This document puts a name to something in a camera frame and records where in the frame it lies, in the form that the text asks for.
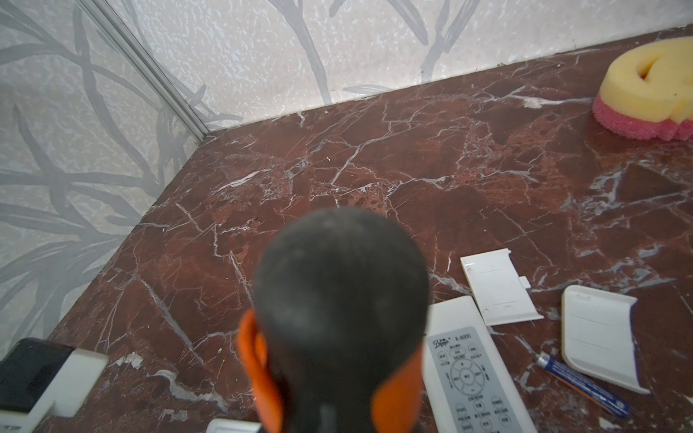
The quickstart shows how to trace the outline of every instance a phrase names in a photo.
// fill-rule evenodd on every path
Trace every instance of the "patterned wallpaper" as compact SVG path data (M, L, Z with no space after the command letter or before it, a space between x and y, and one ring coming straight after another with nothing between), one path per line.
M53 330L194 149L72 0L0 0L0 357Z
M188 96L237 116L210 129L693 22L691 0L110 3Z

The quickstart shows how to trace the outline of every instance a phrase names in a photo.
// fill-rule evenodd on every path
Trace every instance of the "sponge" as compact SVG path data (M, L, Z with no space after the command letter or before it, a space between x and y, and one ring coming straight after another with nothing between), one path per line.
M693 37L652 42L609 66L592 106L595 118L631 139L693 137Z

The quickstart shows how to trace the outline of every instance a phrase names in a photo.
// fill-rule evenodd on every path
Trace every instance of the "blue battery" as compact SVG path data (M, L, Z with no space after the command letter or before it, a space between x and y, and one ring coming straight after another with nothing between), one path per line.
M547 353L542 352L536 358L536 364L549 373L555 375L571 387L585 394L591 400L608 410L619 418L627 418L631 407L611 392L600 387L592 380L587 379L577 371L571 369L562 362L556 361Z

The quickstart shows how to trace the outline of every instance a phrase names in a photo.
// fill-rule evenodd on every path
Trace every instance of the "red marble countertop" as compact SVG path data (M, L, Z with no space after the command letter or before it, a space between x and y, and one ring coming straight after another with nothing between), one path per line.
M693 141L635 142L590 115L607 67L693 26L216 132L52 334L111 362L41 432L203 432L253 419L232 344L263 248L314 209L401 223L432 294L470 294L459 257L507 247L544 320L493 338L540 432L693 431ZM534 365L561 347L569 284L627 293L643 396L617 420ZM434 432L430 408L423 422Z

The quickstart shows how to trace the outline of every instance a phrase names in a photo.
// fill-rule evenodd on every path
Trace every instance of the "white remote control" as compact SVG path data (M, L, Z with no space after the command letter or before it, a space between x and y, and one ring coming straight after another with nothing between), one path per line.
M424 345L439 433L536 433L472 297L431 305Z

